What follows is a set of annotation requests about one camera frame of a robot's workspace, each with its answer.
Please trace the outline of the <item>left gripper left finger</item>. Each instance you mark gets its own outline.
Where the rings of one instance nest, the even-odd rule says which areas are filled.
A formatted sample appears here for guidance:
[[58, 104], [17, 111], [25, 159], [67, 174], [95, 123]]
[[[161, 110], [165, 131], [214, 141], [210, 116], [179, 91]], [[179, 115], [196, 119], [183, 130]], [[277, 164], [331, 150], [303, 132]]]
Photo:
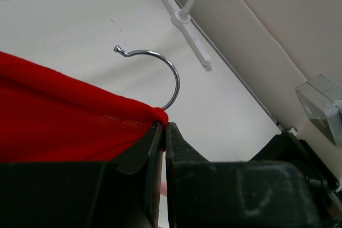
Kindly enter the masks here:
[[163, 126], [111, 161], [1, 164], [1, 227], [157, 227]]

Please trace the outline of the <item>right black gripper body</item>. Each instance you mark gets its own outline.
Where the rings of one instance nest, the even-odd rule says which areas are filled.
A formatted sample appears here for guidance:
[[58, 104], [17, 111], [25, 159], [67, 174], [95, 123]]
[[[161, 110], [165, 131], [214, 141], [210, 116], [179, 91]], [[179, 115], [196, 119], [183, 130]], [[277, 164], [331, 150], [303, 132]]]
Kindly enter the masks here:
[[253, 161], [285, 161], [305, 178], [321, 218], [322, 227], [341, 227], [340, 181], [305, 140], [283, 131], [257, 153]]

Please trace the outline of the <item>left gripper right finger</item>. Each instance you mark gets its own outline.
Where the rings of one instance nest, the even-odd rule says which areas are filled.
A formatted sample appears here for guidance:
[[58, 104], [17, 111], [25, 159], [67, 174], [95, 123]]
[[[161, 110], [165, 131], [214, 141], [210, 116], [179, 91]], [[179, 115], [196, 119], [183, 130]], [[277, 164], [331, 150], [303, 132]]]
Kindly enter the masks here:
[[320, 227], [304, 177], [282, 161], [211, 162], [166, 126], [170, 227]]

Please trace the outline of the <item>pink clothes hanger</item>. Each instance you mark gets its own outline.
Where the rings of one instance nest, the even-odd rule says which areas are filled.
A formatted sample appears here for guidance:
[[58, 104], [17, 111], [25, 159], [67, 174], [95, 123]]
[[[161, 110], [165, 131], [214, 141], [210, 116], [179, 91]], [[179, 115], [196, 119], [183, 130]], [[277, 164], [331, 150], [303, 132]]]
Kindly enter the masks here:
[[119, 69], [118, 78], [123, 86], [116, 89], [115, 93], [163, 111], [169, 109], [181, 87], [175, 65], [154, 50], [125, 51], [116, 45], [113, 51], [128, 62], [128, 65]]

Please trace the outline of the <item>red t shirt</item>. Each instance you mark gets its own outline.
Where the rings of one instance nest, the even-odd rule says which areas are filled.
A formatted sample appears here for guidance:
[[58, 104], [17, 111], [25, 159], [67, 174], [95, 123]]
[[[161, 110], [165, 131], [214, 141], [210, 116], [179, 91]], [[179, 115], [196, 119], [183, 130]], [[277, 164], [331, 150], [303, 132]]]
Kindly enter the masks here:
[[143, 138], [160, 108], [1, 53], [1, 161], [109, 161]]

